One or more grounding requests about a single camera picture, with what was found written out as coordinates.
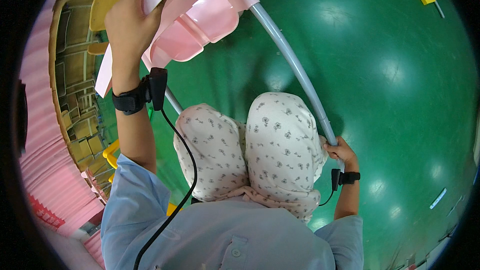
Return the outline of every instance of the pink plastic seat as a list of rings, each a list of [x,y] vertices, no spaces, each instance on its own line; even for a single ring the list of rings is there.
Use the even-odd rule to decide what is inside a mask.
[[[161,0],[143,0],[150,13]],[[171,60],[185,62],[201,53],[208,43],[218,42],[238,26],[239,12],[259,0],[167,0],[160,27],[142,56],[148,70],[164,68]],[[111,88],[112,56],[105,52],[95,90],[105,97]]]

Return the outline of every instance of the white floral pajama pants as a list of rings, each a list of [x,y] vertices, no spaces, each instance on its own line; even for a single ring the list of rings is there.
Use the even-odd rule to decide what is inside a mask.
[[[269,208],[285,208],[304,223],[320,202],[313,189],[322,173],[326,139],[313,114],[292,94],[268,92],[251,104],[247,124],[202,103],[190,106],[176,128],[187,142],[198,170],[193,196],[220,201],[243,195]],[[174,136],[183,174],[194,180],[192,160]]]

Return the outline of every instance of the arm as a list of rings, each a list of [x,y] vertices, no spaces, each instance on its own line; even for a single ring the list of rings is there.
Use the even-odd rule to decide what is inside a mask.
[[[149,15],[142,11],[142,0],[120,0],[105,16],[105,27],[112,50],[112,90],[118,96],[140,84],[139,68],[146,51],[160,25],[163,4]],[[156,150],[147,109],[117,116],[118,139],[123,155],[156,173]]]
[[[345,162],[345,172],[360,172],[357,155],[353,152],[345,140],[338,136],[338,146],[324,144],[323,147],[333,159],[342,159]],[[342,185],[340,197],[338,198],[333,219],[358,215],[360,204],[360,183]]]

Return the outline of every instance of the yellow chair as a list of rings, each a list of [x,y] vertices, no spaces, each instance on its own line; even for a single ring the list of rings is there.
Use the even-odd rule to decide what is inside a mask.
[[[90,31],[99,32],[105,30],[105,16],[118,1],[119,0],[93,0],[88,22]],[[108,45],[108,42],[92,43],[88,45],[87,52],[93,56],[103,55]]]
[[[151,119],[152,118],[152,113],[153,113],[153,108],[150,107],[148,109],[148,117]],[[113,155],[118,149],[120,149],[120,141],[117,139],[115,142],[110,144],[104,151],[103,151],[103,157],[107,160],[107,162],[115,169],[118,168],[117,165],[117,158]],[[108,181],[112,184],[113,183],[113,178],[115,177],[115,173],[113,173],[109,178]],[[168,208],[166,210],[166,215],[170,216],[173,211],[177,208],[176,205],[171,204],[170,202],[168,203]]]

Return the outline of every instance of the wrist strap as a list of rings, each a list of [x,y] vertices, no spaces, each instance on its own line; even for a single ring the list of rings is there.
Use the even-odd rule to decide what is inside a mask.
[[[141,111],[145,103],[149,103],[151,100],[152,96],[146,77],[142,78],[138,87],[131,91],[121,93],[118,96],[112,93],[113,106],[125,115],[132,115]]]
[[[360,173],[358,172],[345,172],[340,173],[340,178],[338,180],[339,185],[353,185],[356,180],[360,180]]]

